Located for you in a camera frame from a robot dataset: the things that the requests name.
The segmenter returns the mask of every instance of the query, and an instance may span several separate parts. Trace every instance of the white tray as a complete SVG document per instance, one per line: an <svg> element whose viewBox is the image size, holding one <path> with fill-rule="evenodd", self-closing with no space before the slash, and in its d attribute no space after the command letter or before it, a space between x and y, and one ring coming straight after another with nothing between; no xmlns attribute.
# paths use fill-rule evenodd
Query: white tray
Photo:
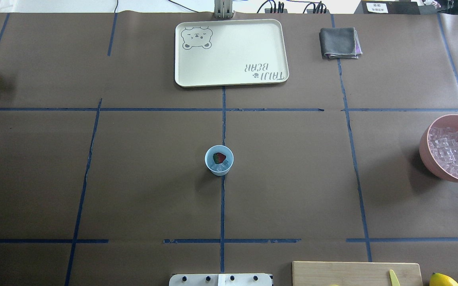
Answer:
<svg viewBox="0 0 458 286"><path fill-rule="evenodd" d="M181 23L174 76L182 87L282 83L289 77L282 25L274 19Z"/></svg>

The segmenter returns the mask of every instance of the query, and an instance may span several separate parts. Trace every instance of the wooden cutting board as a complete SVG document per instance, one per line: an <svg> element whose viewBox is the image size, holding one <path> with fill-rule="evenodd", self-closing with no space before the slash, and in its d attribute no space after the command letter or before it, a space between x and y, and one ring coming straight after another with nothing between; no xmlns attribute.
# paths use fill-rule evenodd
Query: wooden cutting board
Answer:
<svg viewBox="0 0 458 286"><path fill-rule="evenodd" d="M293 261L293 286L391 286L392 269L400 286L423 286L416 263Z"/></svg>

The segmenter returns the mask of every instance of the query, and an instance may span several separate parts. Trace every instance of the white bracket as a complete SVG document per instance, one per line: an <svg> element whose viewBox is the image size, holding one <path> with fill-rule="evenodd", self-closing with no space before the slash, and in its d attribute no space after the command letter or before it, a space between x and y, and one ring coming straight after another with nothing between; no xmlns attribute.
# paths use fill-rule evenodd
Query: white bracket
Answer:
<svg viewBox="0 0 458 286"><path fill-rule="evenodd" d="M215 0L215 18L233 18L233 0Z"/></svg>
<svg viewBox="0 0 458 286"><path fill-rule="evenodd" d="M273 286L273 280L265 273L175 274L169 286Z"/></svg>

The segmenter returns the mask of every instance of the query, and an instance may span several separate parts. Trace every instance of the bear face illustration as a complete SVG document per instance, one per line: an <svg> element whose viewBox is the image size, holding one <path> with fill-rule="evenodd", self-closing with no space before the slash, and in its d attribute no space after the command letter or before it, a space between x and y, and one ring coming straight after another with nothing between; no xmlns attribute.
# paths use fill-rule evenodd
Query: bear face illustration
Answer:
<svg viewBox="0 0 458 286"><path fill-rule="evenodd" d="M185 50L192 49L192 47L203 47L204 49L209 49L211 47L211 36L213 36L213 31L211 31L208 27L185 28L181 31L183 48Z"/></svg>

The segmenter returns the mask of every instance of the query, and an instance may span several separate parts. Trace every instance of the white background surface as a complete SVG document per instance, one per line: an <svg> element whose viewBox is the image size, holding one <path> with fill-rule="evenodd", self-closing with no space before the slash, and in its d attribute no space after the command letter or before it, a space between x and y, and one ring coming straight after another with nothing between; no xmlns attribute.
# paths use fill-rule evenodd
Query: white background surface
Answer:
<svg viewBox="0 0 458 286"><path fill-rule="evenodd" d="M234 0L235 11L256 13L264 0ZM176 0L176 2L196 11L214 10L213 0ZM324 0L332 14L353 14L360 0ZM289 13L301 13L307 3L285 0ZM111 13L116 0L0 0L0 12L29 13ZM131 10L136 12L189 12L167 0L119 0L117 12Z"/></svg>

